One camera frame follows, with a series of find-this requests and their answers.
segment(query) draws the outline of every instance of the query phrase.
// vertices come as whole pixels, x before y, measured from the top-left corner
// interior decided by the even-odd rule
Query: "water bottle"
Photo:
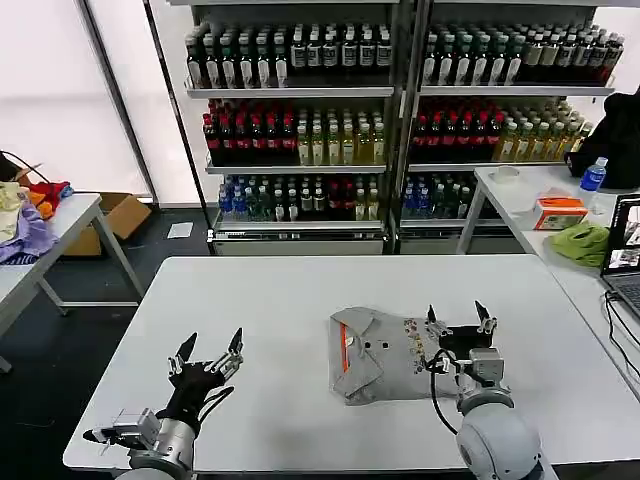
[[[598,188],[602,185],[604,177],[607,174],[608,160],[604,157],[599,157],[596,163],[591,165],[584,172],[584,176],[580,181],[580,190],[578,191],[578,198],[582,200],[586,208],[591,208],[593,198],[598,192]]]

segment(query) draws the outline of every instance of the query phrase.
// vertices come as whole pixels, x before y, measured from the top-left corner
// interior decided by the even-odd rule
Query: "gray floor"
[[[191,237],[168,240],[171,224],[184,221],[194,222]],[[147,286],[166,257],[207,255],[205,234],[205,222],[199,211],[154,213],[127,242],[125,251]],[[47,279],[65,300],[133,299],[108,258],[61,260]],[[0,354],[14,365],[10,375],[0,377],[1,479],[111,478],[70,471],[62,464],[62,452],[133,313],[131,308],[85,309],[74,310],[63,318],[40,295],[0,339]],[[566,466],[557,470],[563,480],[640,478],[640,465],[635,463]],[[405,479],[417,475],[376,475],[399,476]],[[472,478],[468,473],[429,477]]]

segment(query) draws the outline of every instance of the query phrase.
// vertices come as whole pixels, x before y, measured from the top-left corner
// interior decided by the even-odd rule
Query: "white table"
[[[144,296],[140,281],[100,211],[99,194],[79,193],[63,199],[55,215],[47,223],[59,238],[49,252],[31,265],[0,265],[0,335],[11,326],[39,289],[44,291],[63,314],[70,307],[138,305],[137,302],[63,302],[44,279],[47,270],[91,223],[111,256],[118,260],[124,279],[136,296],[140,299]],[[0,357],[0,371],[7,372],[10,369],[11,365]]]
[[[556,232],[530,230],[523,226],[520,220],[521,217],[518,214],[518,212],[530,210],[538,194],[547,191],[551,187],[575,192],[579,185],[579,179],[572,178],[568,168],[565,166],[522,166],[518,167],[518,169],[520,171],[518,180],[507,184],[493,181],[492,174],[497,170],[495,167],[477,168],[475,170],[478,185],[474,199],[471,202],[467,223],[460,237],[458,253],[466,253],[482,203],[485,198],[488,199],[511,229],[524,251],[538,255],[549,267],[553,276],[632,387],[638,400],[640,400],[640,379],[632,371],[630,373],[622,354],[609,341],[609,325],[604,310],[603,298],[607,286],[600,279],[599,270],[580,267],[569,259],[558,255],[551,248],[549,240],[549,237]],[[598,193],[596,211],[599,214],[590,213],[587,219],[608,227],[611,224],[617,195],[623,193],[633,192],[628,190],[604,190]],[[615,308],[633,333],[640,337],[640,323],[636,316],[623,303],[616,303]],[[614,335],[630,360],[640,367],[640,349],[638,346],[633,343],[621,327],[620,329],[616,327]]]
[[[198,332],[193,360],[243,327],[236,391],[196,441],[198,473],[457,469],[455,438],[430,400],[347,407],[329,389],[328,319],[368,306],[450,324],[498,318],[516,405],[552,463],[640,459],[638,403],[544,264],[532,255],[205,257],[165,260],[64,452],[72,469],[128,468],[127,450],[82,439],[121,409],[163,408],[166,358]],[[453,399],[441,401],[459,426]]]

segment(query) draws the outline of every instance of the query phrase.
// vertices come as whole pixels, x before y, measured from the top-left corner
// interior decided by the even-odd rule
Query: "orange box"
[[[534,230],[564,230],[580,223],[589,210],[579,198],[542,197],[536,201],[533,213]]]

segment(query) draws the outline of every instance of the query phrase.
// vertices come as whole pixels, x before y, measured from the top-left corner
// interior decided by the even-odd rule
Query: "black cable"
[[[458,431],[453,428],[453,426],[449,423],[449,421],[445,418],[444,414],[442,413],[442,410],[440,410],[440,405],[438,404],[438,398],[436,397],[436,363],[438,362],[438,359],[440,358],[440,355],[442,354],[446,354],[449,357],[449,360],[452,361],[452,363],[456,366],[458,366],[458,363],[451,357],[451,354],[449,354],[448,351],[446,351],[445,349],[441,348],[440,350],[438,350],[438,353],[436,353],[436,355],[433,357],[433,359],[428,362],[425,365],[432,365],[431,368],[431,401],[433,402],[433,408],[435,408],[436,410],[436,414],[438,415],[438,418],[440,419],[440,421],[444,424],[445,427],[447,427],[449,429],[449,431],[451,433],[453,433],[454,435],[458,434]]]
[[[233,387],[227,387],[224,390],[221,390],[220,392],[218,392],[215,395],[212,395],[211,397],[207,398],[204,401],[204,405],[206,405],[207,403],[214,401],[213,404],[204,412],[204,414],[198,419],[198,421],[200,422],[200,424],[202,424],[202,422],[204,422],[204,419],[207,418],[207,415],[209,415],[211,413],[211,411],[216,408],[218,405],[220,405],[220,403],[222,403],[222,401],[227,398],[229,395],[231,395],[233,393],[234,388]]]
[[[638,375],[638,378],[640,378],[640,370],[638,370],[638,368],[631,362],[631,360],[629,360],[629,357],[627,356],[627,353],[624,351],[624,348],[622,348],[622,346],[618,343],[618,341],[613,337],[614,329],[613,329],[613,319],[611,318],[611,310],[613,310],[613,312],[615,313],[616,317],[618,317],[620,322],[622,322],[622,319],[620,318],[620,315],[618,315],[618,312],[616,312],[613,305],[611,305],[612,298],[614,298],[614,295],[612,292],[605,292],[604,306],[605,306],[605,309],[607,310],[607,317],[609,319],[609,341],[613,343],[616,346],[616,348],[620,351],[620,353],[622,354],[622,358],[624,358],[625,364],[628,367],[631,367],[633,371],[636,372],[636,375]]]

